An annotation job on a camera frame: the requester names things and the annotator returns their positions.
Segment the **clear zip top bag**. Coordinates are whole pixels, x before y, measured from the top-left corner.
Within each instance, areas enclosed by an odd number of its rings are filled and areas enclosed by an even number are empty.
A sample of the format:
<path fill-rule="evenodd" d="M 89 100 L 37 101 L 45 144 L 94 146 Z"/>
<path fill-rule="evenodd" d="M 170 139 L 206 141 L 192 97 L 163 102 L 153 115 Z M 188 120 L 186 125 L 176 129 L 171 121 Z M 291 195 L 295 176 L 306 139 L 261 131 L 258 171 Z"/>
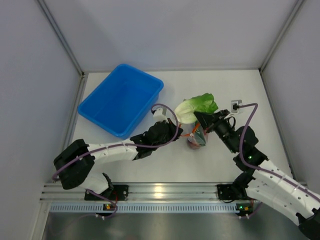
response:
<path fill-rule="evenodd" d="M 192 150 L 205 147 L 208 143 L 208 134 L 199 121 L 187 124 L 180 136 L 186 138 L 187 146 Z"/>

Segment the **fake green lettuce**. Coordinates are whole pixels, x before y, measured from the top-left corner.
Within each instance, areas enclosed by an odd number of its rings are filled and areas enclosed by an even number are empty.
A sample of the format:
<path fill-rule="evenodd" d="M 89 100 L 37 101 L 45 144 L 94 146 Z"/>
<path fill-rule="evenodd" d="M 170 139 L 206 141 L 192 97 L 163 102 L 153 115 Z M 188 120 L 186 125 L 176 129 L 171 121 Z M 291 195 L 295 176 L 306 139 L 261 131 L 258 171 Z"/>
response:
<path fill-rule="evenodd" d="M 215 102 L 214 95 L 211 93 L 204 93 L 185 99 L 174 110 L 174 113 L 181 124 L 192 124 L 197 121 L 195 112 L 212 114 L 218 109 Z"/>

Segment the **fake green cucumber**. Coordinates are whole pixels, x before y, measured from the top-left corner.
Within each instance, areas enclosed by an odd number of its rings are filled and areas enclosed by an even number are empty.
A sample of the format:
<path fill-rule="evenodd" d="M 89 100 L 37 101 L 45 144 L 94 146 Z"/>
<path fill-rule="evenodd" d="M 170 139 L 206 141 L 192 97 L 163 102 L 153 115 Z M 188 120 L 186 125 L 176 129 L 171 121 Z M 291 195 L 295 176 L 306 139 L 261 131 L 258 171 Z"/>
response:
<path fill-rule="evenodd" d="M 208 135 L 203 131 L 196 131 L 194 133 L 195 144 L 200 148 L 204 147 L 208 141 Z"/>

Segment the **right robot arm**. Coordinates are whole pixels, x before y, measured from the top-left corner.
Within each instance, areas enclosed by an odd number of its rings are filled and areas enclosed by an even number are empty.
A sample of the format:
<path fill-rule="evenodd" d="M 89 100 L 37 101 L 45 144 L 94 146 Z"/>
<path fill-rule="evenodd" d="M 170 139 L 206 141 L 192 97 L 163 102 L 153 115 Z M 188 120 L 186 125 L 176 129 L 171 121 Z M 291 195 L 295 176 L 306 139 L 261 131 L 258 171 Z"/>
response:
<path fill-rule="evenodd" d="M 255 132 L 246 123 L 235 129 L 228 110 L 194 113 L 207 133 L 214 132 L 236 156 L 242 174 L 233 182 L 233 192 L 240 199 L 255 199 L 290 219 L 310 240 L 320 238 L 320 196 L 280 170 L 256 148 Z"/>

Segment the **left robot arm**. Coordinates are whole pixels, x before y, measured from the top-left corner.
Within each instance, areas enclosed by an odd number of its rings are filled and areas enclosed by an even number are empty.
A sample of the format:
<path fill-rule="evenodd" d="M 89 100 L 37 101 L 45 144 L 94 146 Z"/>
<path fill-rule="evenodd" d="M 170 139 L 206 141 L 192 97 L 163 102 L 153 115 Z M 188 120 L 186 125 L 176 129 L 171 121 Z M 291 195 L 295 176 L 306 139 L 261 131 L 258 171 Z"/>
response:
<path fill-rule="evenodd" d="M 53 161 L 64 190 L 77 187 L 87 190 L 88 196 L 109 199 L 115 187 L 106 173 L 106 165 L 118 161 L 135 161 L 149 157 L 160 146 L 174 142 L 183 133 L 181 124 L 171 119 L 158 121 L 144 133 L 109 144 L 87 144 L 75 140 Z"/>

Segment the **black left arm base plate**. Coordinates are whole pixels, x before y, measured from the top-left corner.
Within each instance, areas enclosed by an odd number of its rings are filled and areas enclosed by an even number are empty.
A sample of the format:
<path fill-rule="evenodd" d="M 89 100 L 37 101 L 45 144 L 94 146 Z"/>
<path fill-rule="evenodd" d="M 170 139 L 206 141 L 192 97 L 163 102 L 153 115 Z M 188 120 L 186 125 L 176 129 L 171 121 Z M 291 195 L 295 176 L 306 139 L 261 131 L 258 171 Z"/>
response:
<path fill-rule="evenodd" d="M 129 194 L 129 186 L 127 184 L 116 184 L 113 186 L 113 189 L 107 189 L 102 193 L 99 193 L 100 196 L 103 196 L 106 199 L 111 201 L 126 201 Z M 103 199 L 99 196 L 96 196 L 88 191 L 84 195 L 85 201 L 102 201 Z"/>

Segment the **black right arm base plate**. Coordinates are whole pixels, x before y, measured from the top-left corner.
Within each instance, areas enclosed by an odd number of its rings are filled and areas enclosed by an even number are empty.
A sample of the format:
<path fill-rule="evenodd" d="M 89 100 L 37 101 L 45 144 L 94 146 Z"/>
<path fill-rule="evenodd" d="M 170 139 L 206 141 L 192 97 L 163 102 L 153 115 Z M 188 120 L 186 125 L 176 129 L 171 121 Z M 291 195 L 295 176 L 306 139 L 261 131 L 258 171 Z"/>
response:
<path fill-rule="evenodd" d="M 218 199 L 221 201 L 237 201 L 249 200 L 246 190 L 234 184 L 218 184 L 217 186 Z"/>

